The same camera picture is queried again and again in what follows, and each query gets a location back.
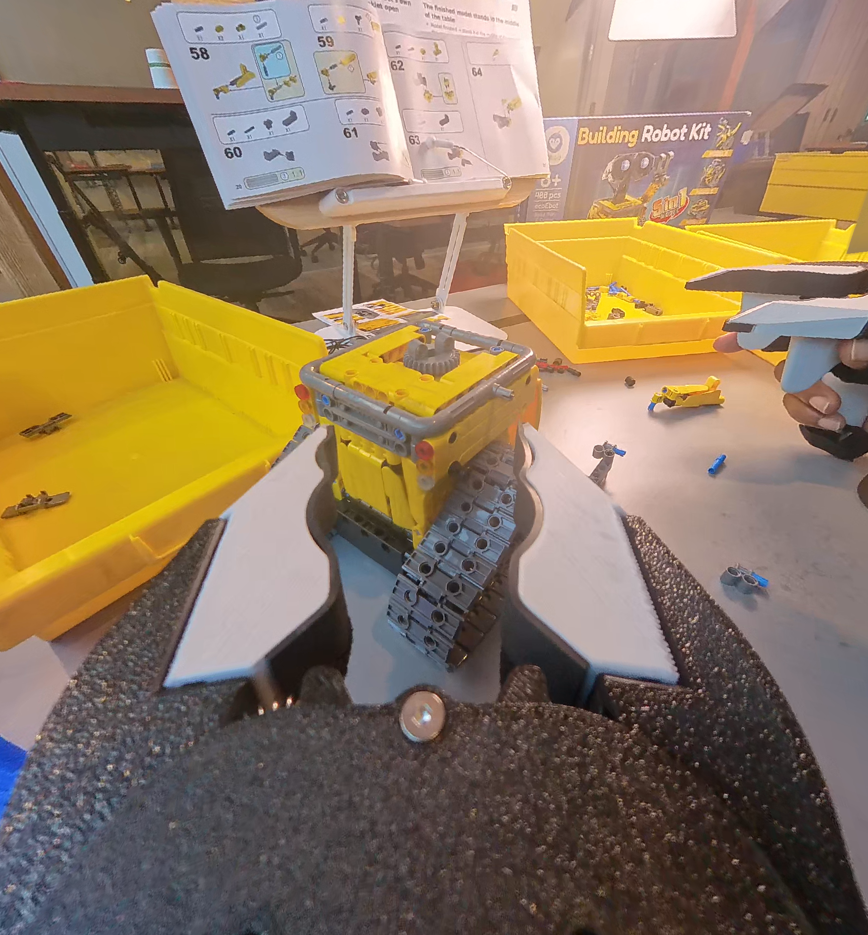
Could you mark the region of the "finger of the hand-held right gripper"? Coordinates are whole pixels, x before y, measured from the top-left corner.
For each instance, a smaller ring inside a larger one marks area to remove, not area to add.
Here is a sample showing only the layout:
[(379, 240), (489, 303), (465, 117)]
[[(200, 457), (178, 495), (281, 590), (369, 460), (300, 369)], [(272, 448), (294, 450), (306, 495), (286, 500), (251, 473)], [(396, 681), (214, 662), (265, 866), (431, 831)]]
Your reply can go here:
[(687, 282), (687, 290), (800, 299), (868, 294), (868, 263), (788, 263), (717, 270)]
[(776, 298), (730, 318), (723, 332), (743, 350), (783, 352), (793, 337), (847, 340), (868, 324), (868, 294), (852, 298)]

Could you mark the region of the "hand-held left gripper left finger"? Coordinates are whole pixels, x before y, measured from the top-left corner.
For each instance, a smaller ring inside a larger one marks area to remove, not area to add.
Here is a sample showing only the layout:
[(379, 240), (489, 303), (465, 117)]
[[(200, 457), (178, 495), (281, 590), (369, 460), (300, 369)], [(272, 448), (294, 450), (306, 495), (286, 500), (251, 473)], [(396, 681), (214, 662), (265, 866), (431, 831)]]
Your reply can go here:
[(314, 667), (346, 674), (336, 469), (334, 433), (314, 431), (217, 520), (166, 689), (249, 680), (257, 695), (297, 695)]

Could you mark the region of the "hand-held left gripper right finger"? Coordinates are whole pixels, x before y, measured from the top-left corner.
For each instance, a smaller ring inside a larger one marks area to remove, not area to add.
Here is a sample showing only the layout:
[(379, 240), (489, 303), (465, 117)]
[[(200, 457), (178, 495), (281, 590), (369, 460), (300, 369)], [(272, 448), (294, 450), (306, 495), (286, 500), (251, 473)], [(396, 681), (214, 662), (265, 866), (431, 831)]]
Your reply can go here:
[(678, 685), (622, 511), (532, 426), (518, 429), (513, 474), (510, 666), (539, 667), (549, 687)]

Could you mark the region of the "grey bent beam piece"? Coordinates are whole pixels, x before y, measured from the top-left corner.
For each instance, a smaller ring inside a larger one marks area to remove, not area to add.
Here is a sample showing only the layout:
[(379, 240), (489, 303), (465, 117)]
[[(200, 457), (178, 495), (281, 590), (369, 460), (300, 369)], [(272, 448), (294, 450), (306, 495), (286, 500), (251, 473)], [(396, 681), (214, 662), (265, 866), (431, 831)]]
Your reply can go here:
[(596, 465), (589, 474), (589, 479), (600, 489), (604, 489), (613, 463), (617, 458), (624, 457), (626, 454), (625, 449), (609, 441), (595, 445), (592, 449), (592, 457), (596, 459)]

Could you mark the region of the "yellow toy tracked robot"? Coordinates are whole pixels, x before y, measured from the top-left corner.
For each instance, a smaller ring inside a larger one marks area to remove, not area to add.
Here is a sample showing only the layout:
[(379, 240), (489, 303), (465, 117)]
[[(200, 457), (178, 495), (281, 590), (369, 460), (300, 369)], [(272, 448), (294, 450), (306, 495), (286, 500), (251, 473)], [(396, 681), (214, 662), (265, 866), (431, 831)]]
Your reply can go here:
[(334, 432), (336, 530), (394, 575), (389, 625), (458, 669), (505, 603), (514, 445), (542, 405), (534, 352), (403, 324), (306, 365), (295, 393), (307, 430)]

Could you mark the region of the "large yellow bin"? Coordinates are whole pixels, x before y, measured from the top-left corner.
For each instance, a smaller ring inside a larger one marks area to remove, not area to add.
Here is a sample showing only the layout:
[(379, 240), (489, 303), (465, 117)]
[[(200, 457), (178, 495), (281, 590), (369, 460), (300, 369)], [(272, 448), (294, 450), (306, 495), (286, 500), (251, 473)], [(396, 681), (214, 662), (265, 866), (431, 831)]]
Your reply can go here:
[[(508, 296), (574, 363), (709, 353), (741, 293), (690, 291), (686, 283), (719, 269), (789, 262), (754, 264), (778, 256), (696, 229), (629, 219), (507, 224)], [(611, 282), (664, 315), (584, 321), (586, 288)]]

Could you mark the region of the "grey desk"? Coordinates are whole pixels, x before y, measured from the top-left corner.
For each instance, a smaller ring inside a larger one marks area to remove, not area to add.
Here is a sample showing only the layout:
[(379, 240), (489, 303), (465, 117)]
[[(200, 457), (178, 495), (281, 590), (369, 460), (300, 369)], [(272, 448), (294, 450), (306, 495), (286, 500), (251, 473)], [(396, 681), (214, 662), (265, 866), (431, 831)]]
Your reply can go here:
[[(589, 474), (593, 445), (627, 449), (607, 488), (644, 520), (700, 581), (762, 657), (786, 695), (829, 786), (859, 888), (868, 906), (868, 512), (857, 486), (868, 458), (845, 463), (809, 447), (781, 404), (767, 363), (747, 354), (572, 365), (551, 376), (540, 429)], [(720, 408), (647, 412), (655, 389), (720, 377)], [(624, 386), (626, 376), (637, 380)], [(721, 453), (725, 471), (708, 476)], [(459, 671), (439, 672), (384, 621), (392, 576), (356, 549), (338, 546), (354, 641), (348, 686), (357, 702), (384, 702), (420, 682), (457, 699), (498, 693), (499, 635)], [(68, 681), (101, 637), (144, 611), (151, 627), (161, 595), (192, 582), (186, 547), (157, 578), (54, 642), (30, 638), (0, 652), (0, 737), (27, 750)], [(720, 584), (741, 564), (769, 580), (747, 598)]]

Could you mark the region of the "yellow bins stack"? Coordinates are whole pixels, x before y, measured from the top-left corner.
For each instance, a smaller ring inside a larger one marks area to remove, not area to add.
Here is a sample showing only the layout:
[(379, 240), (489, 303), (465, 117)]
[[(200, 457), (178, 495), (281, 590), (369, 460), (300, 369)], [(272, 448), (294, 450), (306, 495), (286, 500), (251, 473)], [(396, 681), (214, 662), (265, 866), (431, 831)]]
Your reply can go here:
[(868, 192), (868, 150), (779, 153), (760, 212), (856, 222)]

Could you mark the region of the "small yellow block assembly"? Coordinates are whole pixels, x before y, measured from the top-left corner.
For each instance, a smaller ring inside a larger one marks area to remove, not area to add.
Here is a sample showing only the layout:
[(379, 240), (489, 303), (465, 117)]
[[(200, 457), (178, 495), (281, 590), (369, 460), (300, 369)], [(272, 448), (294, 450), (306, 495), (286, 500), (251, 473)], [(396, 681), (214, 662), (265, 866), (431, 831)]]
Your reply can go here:
[(659, 405), (672, 409), (721, 406), (723, 403), (720, 379), (710, 376), (705, 382), (698, 384), (664, 385), (653, 394), (648, 412), (653, 412)]

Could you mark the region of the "wide yellow bin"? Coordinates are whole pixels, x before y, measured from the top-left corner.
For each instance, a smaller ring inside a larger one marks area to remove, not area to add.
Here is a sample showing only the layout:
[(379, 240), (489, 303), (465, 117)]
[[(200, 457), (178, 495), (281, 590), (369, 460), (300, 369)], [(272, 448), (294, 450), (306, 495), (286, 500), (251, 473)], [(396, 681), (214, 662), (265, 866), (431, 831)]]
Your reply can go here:
[[(147, 277), (0, 304), (0, 651), (51, 640), (156, 575), (301, 426), (317, 335)], [(55, 434), (19, 432), (57, 413)]]

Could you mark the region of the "blue printed cardboard box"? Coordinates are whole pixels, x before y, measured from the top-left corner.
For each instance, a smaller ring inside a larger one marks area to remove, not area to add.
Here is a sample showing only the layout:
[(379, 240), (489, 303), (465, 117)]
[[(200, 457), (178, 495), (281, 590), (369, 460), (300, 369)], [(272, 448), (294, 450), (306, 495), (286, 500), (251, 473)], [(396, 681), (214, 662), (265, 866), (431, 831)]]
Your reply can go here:
[(525, 217), (704, 225), (751, 122), (749, 111), (546, 118), (550, 179)]

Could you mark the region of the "white light panel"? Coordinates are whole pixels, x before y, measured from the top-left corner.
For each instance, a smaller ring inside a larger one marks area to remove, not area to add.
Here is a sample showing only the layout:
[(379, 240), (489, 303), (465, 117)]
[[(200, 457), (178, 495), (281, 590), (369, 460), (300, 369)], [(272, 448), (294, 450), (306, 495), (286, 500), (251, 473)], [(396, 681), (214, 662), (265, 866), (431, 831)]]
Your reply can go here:
[(615, 1), (612, 42), (732, 38), (735, 1)]

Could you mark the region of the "printed sticker sheet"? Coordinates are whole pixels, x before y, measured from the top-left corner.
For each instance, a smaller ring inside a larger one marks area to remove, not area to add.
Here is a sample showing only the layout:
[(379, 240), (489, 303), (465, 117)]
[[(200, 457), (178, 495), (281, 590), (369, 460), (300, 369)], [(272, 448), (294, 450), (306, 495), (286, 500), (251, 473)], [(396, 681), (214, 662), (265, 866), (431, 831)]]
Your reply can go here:
[(387, 300), (372, 300), (354, 305), (351, 319), (357, 332), (370, 333), (395, 322), (440, 321), (443, 315), (434, 309), (414, 310)]

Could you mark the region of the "black office chair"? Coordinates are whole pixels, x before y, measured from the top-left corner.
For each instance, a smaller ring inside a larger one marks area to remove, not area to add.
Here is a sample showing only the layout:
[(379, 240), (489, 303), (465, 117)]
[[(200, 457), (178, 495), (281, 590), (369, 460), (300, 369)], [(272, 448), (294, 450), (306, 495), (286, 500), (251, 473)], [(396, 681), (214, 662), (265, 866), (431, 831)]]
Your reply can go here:
[(303, 272), (298, 236), (253, 208), (227, 209), (194, 134), (159, 148), (89, 150), (101, 208), (93, 249), (113, 278), (146, 274), (252, 310)]

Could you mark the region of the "white book stand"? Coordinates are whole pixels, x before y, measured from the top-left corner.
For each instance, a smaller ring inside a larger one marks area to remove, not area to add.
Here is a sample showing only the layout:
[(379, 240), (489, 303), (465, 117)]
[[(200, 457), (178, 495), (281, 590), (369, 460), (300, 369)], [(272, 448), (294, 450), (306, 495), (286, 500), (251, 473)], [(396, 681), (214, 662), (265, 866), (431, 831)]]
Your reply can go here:
[(412, 181), (386, 186), (337, 187), (327, 193), (302, 195), (259, 205), (276, 224), (290, 228), (341, 227), (343, 235), (343, 333), (357, 333), (353, 321), (356, 229), (365, 224), (391, 224), (453, 214), (440, 283), (433, 309), (445, 308), (470, 213), (519, 205), (530, 195), (536, 178), (498, 176), (471, 181)]

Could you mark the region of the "instruction booklet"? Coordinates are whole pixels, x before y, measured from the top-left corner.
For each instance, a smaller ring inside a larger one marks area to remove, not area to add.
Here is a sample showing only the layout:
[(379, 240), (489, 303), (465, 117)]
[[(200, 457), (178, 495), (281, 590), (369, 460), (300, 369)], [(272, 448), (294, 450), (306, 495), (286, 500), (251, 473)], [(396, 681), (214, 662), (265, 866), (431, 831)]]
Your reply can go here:
[(151, 18), (228, 209), (548, 175), (528, 2), (165, 2)]

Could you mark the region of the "dark work table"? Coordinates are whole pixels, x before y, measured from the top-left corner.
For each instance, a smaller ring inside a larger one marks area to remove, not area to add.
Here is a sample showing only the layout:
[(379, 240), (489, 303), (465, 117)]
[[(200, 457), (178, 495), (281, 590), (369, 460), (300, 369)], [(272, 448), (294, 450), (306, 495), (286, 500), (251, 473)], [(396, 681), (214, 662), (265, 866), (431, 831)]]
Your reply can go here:
[(176, 89), (0, 82), (0, 132), (35, 150), (197, 150)]

